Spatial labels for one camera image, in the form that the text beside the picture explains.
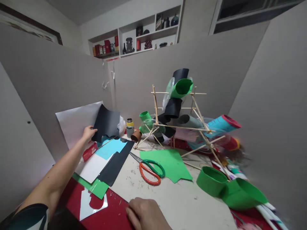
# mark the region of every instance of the sleeve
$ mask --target sleeve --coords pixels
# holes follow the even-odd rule
[[[49,219],[49,209],[45,204],[32,204],[12,217],[7,230],[44,230]]]

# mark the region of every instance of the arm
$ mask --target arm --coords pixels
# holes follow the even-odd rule
[[[91,128],[93,126],[84,129],[82,138],[47,172],[17,212],[31,204],[42,203],[48,206],[50,217],[53,216],[62,192],[80,162],[86,144],[97,132],[97,129]]]

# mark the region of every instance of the hand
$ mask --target hand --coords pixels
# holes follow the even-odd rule
[[[132,199],[126,212],[136,230],[171,230],[154,200],[145,200],[139,197]]]
[[[92,129],[93,127],[94,126],[87,126],[84,129],[82,138],[84,138],[86,140],[86,142],[89,142],[92,139],[92,137],[94,136],[95,132],[98,131],[98,129]]]

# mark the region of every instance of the light blue paper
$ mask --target light blue paper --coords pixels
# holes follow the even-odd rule
[[[101,144],[103,145],[103,144],[107,143],[110,139],[111,138],[107,138],[106,136],[102,137]],[[125,147],[126,144],[127,144],[127,142],[123,143],[123,142],[121,142],[120,139],[111,140],[108,144],[105,144],[104,146],[99,148],[95,152],[95,154],[97,154],[98,156],[107,160],[107,159],[110,158],[110,156],[112,156],[112,154],[114,154],[116,152],[120,152]]]

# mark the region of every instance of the wooden stick frame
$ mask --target wooden stick frame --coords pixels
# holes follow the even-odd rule
[[[201,134],[201,136],[203,137],[204,141],[206,142],[206,144],[203,145],[203,146],[201,146],[201,147],[199,147],[199,148],[197,148],[197,149],[194,149],[194,150],[192,150],[192,151],[190,151],[190,152],[188,152],[188,153],[186,153],[186,154],[184,154],[184,155],[182,155],[181,157],[187,156],[187,155],[189,155],[189,154],[191,154],[191,153],[193,153],[193,152],[195,152],[195,151],[197,151],[197,150],[200,150],[200,149],[204,148],[205,146],[208,146],[209,149],[211,150],[212,154],[214,155],[215,159],[217,160],[218,164],[219,164],[219,165],[222,167],[222,169],[224,170],[224,173],[225,173],[225,175],[227,176],[228,180],[231,180],[230,177],[229,177],[229,175],[227,174],[226,170],[224,169],[222,163],[220,162],[220,160],[218,159],[217,155],[215,154],[214,149],[213,149],[213,147],[212,147],[212,144],[213,144],[214,142],[216,142],[216,141],[218,141],[218,140],[224,138],[225,136],[219,137],[219,138],[217,138],[217,139],[215,139],[215,140],[213,140],[213,141],[210,142],[210,141],[208,140],[208,138],[203,134],[203,132],[207,132],[207,133],[212,134],[212,132],[215,132],[215,131],[214,131],[214,130],[210,130],[209,127],[208,127],[208,125],[204,122],[203,116],[201,115],[201,112],[200,112],[199,107],[198,107],[198,105],[197,105],[197,102],[196,102],[196,100],[195,100],[195,95],[206,95],[206,93],[196,93],[195,91],[196,91],[196,86],[195,86],[195,88],[194,88],[194,91],[193,91],[192,93],[189,93],[189,94],[192,96],[192,105],[191,105],[191,107],[190,107],[190,108],[183,108],[183,109],[190,109],[190,110],[191,110],[191,114],[192,114],[192,111],[194,111],[195,114],[197,115],[197,117],[199,118],[199,120],[203,123],[203,125],[204,125],[204,128],[203,128],[203,129],[202,129],[202,128],[188,128],[188,127],[181,127],[181,126],[169,126],[169,125],[162,125],[162,124],[159,124],[159,121],[158,121],[158,109],[161,109],[161,107],[158,108],[158,106],[157,106],[156,94],[168,94],[168,92],[156,92],[156,91],[155,91],[155,88],[154,88],[154,85],[153,85],[153,92],[151,92],[151,93],[152,93],[153,96],[154,96],[153,99],[154,99],[154,108],[155,108],[155,115],[156,115],[156,123],[155,123],[155,125],[156,125],[156,126],[171,127],[171,128],[183,128],[183,129],[190,129],[190,130],[198,130],[199,133]],[[141,143],[143,143],[149,136],[153,135],[153,133],[154,133],[155,131],[157,131],[158,129],[159,129],[159,127],[157,127],[157,128],[153,131],[153,128],[152,128],[151,131],[149,132],[149,135],[148,135],[145,139],[143,139],[141,142],[138,142],[138,144],[134,147],[134,149],[137,149],[137,150],[140,150],[140,151],[144,151],[144,150],[138,148],[138,146],[139,146]],[[158,141],[158,139],[157,139],[155,136],[153,136],[153,137],[156,139],[156,141],[157,141],[157,142],[160,144],[160,146],[163,148],[162,144]],[[173,142],[174,142],[173,148],[175,148],[175,138],[174,138],[174,137],[173,137]],[[189,165],[189,166],[191,166],[191,167],[200,169],[199,167],[196,167],[196,166],[194,166],[194,165],[191,165],[191,164],[189,164],[189,163],[187,163],[187,162],[185,162],[185,161],[184,161],[184,163],[187,164],[187,165]]]

